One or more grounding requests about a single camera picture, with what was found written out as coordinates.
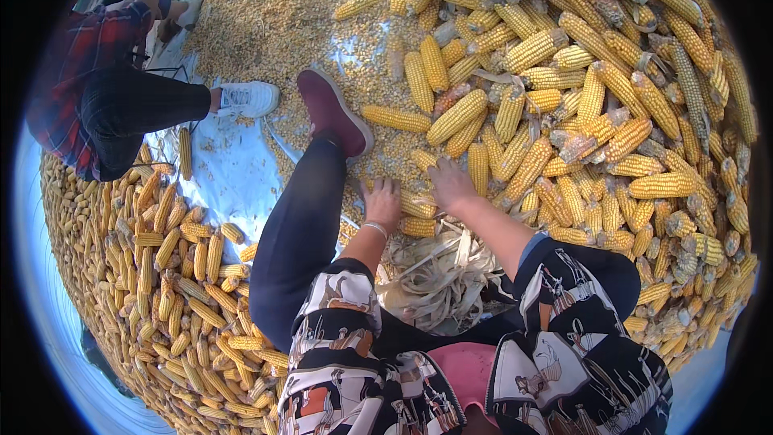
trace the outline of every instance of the bracelet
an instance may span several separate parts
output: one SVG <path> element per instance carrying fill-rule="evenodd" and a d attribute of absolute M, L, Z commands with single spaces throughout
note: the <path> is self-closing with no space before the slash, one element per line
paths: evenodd
<path fill-rule="evenodd" d="M 387 234 L 387 230 L 384 227 L 382 227 L 381 224 L 379 223 L 365 222 L 364 224 L 362 224 L 362 227 L 373 227 L 384 235 L 385 240 L 389 240 L 389 234 Z"/>

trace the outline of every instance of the white sneaker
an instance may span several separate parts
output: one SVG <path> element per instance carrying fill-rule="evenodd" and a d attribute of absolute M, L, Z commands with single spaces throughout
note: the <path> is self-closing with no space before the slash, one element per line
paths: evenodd
<path fill-rule="evenodd" d="M 185 12 L 180 14 L 177 19 L 177 25 L 184 27 L 186 30 L 191 31 L 196 26 L 198 21 L 198 13 L 201 12 L 201 5 L 204 0 L 185 0 L 188 3 L 188 8 Z"/>
<path fill-rule="evenodd" d="M 261 118 L 274 111 L 281 95 L 279 88 L 267 82 L 235 82 L 221 84 L 223 95 L 218 114 Z"/>

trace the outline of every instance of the red plaid shirt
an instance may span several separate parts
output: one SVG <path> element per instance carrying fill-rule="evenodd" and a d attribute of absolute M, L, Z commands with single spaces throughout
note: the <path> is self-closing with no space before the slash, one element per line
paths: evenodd
<path fill-rule="evenodd" d="M 81 96 L 95 71 L 131 65 L 134 46 L 153 24 L 147 5 L 132 2 L 118 10 L 98 6 L 70 15 L 44 51 L 26 112 L 29 131 L 43 148 L 75 168 L 80 177 L 99 180 L 99 159 L 81 124 Z"/>

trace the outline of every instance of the maroon shoe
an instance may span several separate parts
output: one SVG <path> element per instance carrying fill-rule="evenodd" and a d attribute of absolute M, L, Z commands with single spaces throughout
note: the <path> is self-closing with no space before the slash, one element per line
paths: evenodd
<path fill-rule="evenodd" d="M 308 68 L 298 74 L 298 91 L 306 103 L 312 136 L 333 129 L 343 143 L 347 164 L 373 148 L 373 133 L 359 116 L 349 111 L 343 93 L 326 72 Z"/>

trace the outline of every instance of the shoe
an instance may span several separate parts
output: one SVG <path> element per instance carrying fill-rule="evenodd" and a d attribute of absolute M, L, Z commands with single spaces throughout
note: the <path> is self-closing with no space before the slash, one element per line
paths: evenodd
<path fill-rule="evenodd" d="M 226 83 L 220 88 L 223 94 L 217 112 L 221 115 L 261 118 L 277 108 L 281 96 L 278 87 L 262 81 Z"/>
<path fill-rule="evenodd" d="M 343 142 L 342 148 L 351 164 L 373 148 L 373 133 L 359 116 L 349 111 L 341 88 L 326 72 L 308 68 L 298 74 L 298 91 L 308 109 L 312 136 L 333 129 Z"/>
<path fill-rule="evenodd" d="M 185 0 L 188 8 L 177 18 L 177 25 L 184 27 L 187 31 L 192 31 L 198 21 L 198 13 L 201 12 L 201 4 L 204 0 Z"/>

